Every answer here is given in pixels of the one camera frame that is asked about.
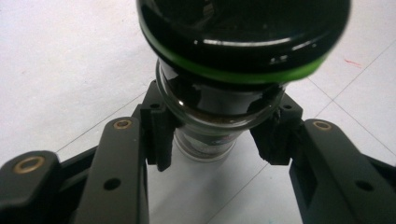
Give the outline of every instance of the white surface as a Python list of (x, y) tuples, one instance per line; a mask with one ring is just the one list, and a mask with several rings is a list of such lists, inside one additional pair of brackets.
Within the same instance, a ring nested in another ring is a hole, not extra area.
[[(329, 59), (288, 86), (304, 118), (340, 126), (365, 154), (396, 164), (396, 2), (353, 1)], [(132, 114), (156, 56), (134, 1), (0, 1), (0, 165), (30, 150), (61, 160)], [(225, 161), (148, 169), (152, 223), (301, 223), (288, 167), (262, 161), (243, 133)]]

